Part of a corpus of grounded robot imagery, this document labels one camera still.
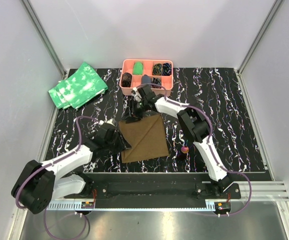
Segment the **brown cloth napkin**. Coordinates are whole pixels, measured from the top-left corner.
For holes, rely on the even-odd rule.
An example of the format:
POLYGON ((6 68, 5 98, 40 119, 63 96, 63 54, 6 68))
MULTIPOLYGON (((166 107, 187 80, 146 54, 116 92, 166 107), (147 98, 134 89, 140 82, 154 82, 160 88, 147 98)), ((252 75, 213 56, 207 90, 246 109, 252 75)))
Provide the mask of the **brown cloth napkin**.
POLYGON ((125 140, 131 145, 130 149, 121 153, 123 163, 133 163, 166 157, 169 148, 166 140, 166 130, 160 114, 144 117, 132 123, 118 123, 125 140))

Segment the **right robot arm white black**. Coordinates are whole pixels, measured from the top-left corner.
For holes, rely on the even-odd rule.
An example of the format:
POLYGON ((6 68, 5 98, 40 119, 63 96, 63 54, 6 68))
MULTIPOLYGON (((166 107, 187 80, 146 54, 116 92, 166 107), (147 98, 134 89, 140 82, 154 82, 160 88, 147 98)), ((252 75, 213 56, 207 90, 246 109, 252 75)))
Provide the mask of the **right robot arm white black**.
POLYGON ((147 111, 166 114, 178 120, 184 137, 193 143, 202 156, 212 183, 212 194, 216 198, 225 197, 233 180, 214 145, 213 126, 207 115, 196 106, 155 94, 151 84, 133 87, 125 120, 129 123, 139 121, 147 111))

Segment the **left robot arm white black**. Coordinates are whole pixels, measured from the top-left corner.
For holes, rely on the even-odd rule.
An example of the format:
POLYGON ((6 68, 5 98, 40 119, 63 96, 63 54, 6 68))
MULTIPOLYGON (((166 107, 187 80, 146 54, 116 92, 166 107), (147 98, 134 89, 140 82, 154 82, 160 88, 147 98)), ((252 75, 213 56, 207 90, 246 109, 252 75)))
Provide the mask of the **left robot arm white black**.
POLYGON ((38 214, 53 200, 76 194, 89 197, 93 186, 73 170, 93 159, 131 147, 117 127, 105 122, 92 137, 81 139, 78 146, 67 153, 44 162, 29 161, 11 190, 16 206, 38 214))

